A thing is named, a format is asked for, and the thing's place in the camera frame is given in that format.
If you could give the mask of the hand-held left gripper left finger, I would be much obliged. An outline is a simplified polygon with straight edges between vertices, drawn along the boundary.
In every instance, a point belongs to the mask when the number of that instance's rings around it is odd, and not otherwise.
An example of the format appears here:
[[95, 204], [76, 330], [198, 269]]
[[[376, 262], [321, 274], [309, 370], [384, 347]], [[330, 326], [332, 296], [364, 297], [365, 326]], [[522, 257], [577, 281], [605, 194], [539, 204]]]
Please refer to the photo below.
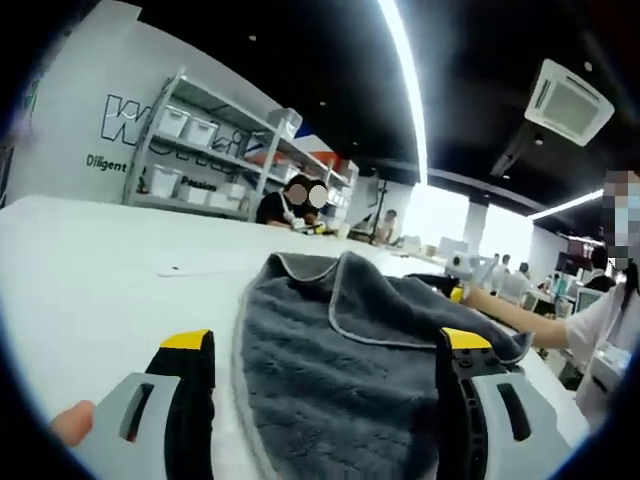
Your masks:
[[96, 479], [212, 479], [214, 388], [213, 332], [173, 335], [98, 403], [74, 455]]

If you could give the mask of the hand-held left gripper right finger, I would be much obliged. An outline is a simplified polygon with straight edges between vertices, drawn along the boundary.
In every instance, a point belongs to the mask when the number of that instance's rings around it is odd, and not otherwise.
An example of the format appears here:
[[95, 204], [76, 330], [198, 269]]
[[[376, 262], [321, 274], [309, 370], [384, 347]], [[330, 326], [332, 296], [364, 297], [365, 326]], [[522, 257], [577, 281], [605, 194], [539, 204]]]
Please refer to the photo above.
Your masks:
[[548, 479], [569, 457], [552, 405], [485, 338], [443, 328], [436, 387], [439, 479]]

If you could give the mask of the person's left hand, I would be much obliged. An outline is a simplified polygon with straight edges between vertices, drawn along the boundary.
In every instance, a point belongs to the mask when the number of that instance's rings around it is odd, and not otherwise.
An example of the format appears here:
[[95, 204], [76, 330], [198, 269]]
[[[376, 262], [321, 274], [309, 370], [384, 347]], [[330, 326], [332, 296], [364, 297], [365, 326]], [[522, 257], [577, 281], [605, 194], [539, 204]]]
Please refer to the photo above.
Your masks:
[[51, 420], [51, 431], [65, 446], [78, 446], [92, 430], [95, 408], [89, 400], [79, 401]]

